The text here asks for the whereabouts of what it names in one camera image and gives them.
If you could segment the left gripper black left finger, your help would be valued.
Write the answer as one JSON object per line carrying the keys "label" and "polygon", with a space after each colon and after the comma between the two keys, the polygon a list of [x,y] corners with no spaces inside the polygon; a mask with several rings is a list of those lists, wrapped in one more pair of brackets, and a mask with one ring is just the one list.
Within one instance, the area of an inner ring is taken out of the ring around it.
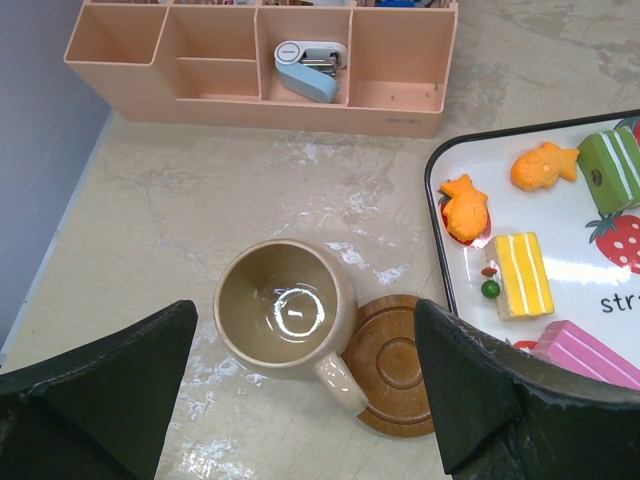
{"label": "left gripper black left finger", "polygon": [[181,300],[2,374],[2,478],[153,478],[197,321]]}

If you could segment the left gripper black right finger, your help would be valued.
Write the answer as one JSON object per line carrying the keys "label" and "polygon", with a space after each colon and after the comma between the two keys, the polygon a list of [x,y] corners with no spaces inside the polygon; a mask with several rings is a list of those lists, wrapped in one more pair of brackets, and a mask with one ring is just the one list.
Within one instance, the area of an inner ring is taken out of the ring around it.
{"label": "left gripper black right finger", "polygon": [[638,391],[541,361],[431,300],[417,302],[414,330],[446,473],[638,478]]}

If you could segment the pink toy cake slice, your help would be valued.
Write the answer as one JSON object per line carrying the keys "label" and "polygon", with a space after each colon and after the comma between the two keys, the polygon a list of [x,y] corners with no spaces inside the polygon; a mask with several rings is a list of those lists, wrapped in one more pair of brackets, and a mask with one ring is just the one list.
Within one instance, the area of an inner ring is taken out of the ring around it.
{"label": "pink toy cake slice", "polygon": [[639,369],[569,320],[549,324],[531,353],[570,372],[639,389]]}

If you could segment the yellow toy cake slice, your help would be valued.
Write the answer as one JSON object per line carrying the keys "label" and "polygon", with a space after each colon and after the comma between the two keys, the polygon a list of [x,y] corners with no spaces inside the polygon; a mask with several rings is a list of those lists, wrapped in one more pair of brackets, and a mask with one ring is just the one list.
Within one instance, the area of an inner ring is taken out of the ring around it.
{"label": "yellow toy cake slice", "polygon": [[494,236],[484,248],[487,266],[500,286],[502,320],[539,317],[555,312],[538,238],[534,232]]}

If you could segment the brown coaster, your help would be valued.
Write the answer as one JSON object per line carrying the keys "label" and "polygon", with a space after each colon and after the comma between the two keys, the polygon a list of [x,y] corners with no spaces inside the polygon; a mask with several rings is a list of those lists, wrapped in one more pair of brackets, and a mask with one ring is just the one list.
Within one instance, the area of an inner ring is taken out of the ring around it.
{"label": "brown coaster", "polygon": [[358,419],[394,437],[420,437],[435,430],[415,342],[418,301],[414,295],[393,294],[361,306],[342,354],[368,398]]}

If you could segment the white strawberry tray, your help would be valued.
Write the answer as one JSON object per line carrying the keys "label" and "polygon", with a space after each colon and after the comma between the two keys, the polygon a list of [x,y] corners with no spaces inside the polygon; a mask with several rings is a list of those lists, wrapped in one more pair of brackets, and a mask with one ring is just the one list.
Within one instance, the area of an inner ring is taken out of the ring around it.
{"label": "white strawberry tray", "polygon": [[[608,215],[594,203],[578,165],[577,178],[559,178],[531,192],[512,184],[522,154],[552,142],[577,148],[589,135],[628,125],[639,144],[635,111],[454,138],[431,156],[425,185],[450,310],[478,330],[531,350],[550,323],[569,320],[639,369],[639,205]],[[488,196],[489,221],[475,240],[447,231],[440,186],[468,174]],[[497,235],[534,232],[555,312],[502,320],[500,286],[484,248]]]}

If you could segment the orange fish cake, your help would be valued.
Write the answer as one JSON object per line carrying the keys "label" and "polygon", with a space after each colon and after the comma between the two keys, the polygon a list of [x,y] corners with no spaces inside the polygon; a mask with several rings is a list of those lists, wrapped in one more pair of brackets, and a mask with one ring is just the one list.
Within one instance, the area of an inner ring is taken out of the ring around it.
{"label": "orange fish cake", "polygon": [[565,149],[552,142],[544,142],[517,158],[510,170],[510,180],[526,192],[550,189],[559,178],[573,182],[577,178],[579,154],[577,148]]}
{"label": "orange fish cake", "polygon": [[475,240],[489,221],[488,196],[475,188],[468,174],[443,183],[440,190],[449,198],[443,209],[447,231],[461,242]]}

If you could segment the beige ceramic mug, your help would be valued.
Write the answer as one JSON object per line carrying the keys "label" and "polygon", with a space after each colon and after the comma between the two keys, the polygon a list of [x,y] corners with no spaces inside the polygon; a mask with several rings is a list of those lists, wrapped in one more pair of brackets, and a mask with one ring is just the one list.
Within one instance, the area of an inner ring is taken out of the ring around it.
{"label": "beige ceramic mug", "polygon": [[315,375],[351,414],[369,404],[341,355],[355,329],[356,290],[326,249],[278,239],[241,252],[213,298],[219,338],[248,369],[276,379]]}

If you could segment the green toy cake slice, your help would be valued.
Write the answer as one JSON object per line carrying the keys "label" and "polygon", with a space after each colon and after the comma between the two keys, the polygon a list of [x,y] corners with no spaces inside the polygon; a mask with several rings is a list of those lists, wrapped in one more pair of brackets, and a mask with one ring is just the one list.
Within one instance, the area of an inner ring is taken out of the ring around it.
{"label": "green toy cake slice", "polygon": [[587,136],[579,151],[578,165],[601,214],[639,205],[639,144],[628,125]]}

